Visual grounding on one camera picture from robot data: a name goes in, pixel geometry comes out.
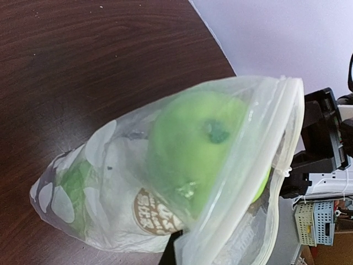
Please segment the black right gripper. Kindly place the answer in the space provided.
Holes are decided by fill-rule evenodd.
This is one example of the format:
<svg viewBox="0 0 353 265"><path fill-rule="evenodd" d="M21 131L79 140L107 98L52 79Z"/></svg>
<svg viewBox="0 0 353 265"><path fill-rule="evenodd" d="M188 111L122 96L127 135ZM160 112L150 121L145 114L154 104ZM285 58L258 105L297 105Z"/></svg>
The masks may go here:
<svg viewBox="0 0 353 265"><path fill-rule="evenodd" d="M343 122L331 88L305 95L301 139L304 149L296 153L291 172L280 196L285 199L305 195L312 182L310 173L332 173L349 168L349 123Z"/></svg>

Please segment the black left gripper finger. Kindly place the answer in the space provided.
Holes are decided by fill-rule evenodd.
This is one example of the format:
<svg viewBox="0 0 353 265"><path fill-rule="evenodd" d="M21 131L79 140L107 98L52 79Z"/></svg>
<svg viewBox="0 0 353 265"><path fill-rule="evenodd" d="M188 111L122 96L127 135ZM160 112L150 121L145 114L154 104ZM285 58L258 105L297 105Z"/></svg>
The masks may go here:
<svg viewBox="0 0 353 265"><path fill-rule="evenodd" d="M183 230L171 234L165 250L159 261L159 265L176 265L174 242L183 235Z"/></svg>

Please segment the clear dotted zip top bag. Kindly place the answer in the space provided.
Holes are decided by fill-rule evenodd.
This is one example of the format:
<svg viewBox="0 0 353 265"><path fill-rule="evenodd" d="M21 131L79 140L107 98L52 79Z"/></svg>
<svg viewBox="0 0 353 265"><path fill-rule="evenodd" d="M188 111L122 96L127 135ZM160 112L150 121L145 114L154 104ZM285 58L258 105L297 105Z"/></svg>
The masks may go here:
<svg viewBox="0 0 353 265"><path fill-rule="evenodd" d="M114 119L30 189L43 221L103 251L266 264L304 118L300 78L208 81Z"/></svg>

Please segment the green toy apple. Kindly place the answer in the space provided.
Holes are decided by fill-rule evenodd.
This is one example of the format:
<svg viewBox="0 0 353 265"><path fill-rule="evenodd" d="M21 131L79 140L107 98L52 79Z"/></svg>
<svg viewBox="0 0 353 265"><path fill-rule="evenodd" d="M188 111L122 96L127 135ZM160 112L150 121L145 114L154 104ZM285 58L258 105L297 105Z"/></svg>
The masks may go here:
<svg viewBox="0 0 353 265"><path fill-rule="evenodd" d="M184 91L152 123L141 179L183 223L200 216L248 109L226 93Z"/></svg>

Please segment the blue white perforated crate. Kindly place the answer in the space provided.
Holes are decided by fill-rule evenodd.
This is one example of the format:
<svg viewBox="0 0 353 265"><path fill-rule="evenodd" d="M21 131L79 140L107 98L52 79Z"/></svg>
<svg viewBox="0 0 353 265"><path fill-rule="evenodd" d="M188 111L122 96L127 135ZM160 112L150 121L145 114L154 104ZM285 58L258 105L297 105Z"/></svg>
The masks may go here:
<svg viewBox="0 0 353 265"><path fill-rule="evenodd" d="M300 244L312 247L333 245L335 232L333 201L298 203L295 221Z"/></svg>

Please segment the aluminium front rail frame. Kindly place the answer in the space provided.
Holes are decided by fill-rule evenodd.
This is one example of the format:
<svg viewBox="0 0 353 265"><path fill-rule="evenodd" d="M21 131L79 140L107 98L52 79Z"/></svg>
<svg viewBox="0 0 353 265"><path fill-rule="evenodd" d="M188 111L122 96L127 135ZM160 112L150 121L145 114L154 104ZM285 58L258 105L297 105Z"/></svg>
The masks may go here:
<svg viewBox="0 0 353 265"><path fill-rule="evenodd" d="M308 187L303 199L323 199L352 196L352 166L332 173L310 173L312 185Z"/></svg>

